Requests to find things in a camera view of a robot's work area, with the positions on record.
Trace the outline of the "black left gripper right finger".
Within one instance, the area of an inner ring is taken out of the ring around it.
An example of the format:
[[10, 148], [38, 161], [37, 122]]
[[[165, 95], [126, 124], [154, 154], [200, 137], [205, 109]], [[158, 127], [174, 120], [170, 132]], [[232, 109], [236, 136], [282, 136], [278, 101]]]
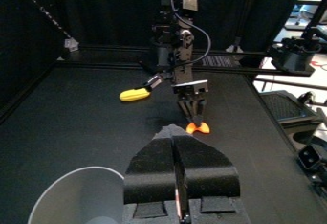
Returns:
[[170, 129], [170, 136], [188, 197], [238, 197], [237, 170], [224, 154], [177, 126]]

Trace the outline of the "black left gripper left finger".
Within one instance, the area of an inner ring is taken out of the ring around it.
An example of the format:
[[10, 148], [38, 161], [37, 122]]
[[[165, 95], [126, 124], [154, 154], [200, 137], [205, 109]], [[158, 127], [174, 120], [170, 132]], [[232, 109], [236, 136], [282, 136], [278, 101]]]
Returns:
[[174, 197], [174, 172], [170, 126], [164, 126], [136, 153], [125, 172], [124, 202], [150, 203]]

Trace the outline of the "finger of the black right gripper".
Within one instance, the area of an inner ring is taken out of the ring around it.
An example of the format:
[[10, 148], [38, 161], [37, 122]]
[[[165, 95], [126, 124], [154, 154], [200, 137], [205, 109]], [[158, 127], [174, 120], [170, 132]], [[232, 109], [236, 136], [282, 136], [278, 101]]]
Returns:
[[193, 122], [193, 103], [190, 101], [177, 101], [178, 107], [185, 115], [186, 120]]
[[205, 99], [193, 102], [193, 123], [196, 126], [200, 126], [202, 122], [202, 111], [204, 111], [205, 104], [206, 104]]

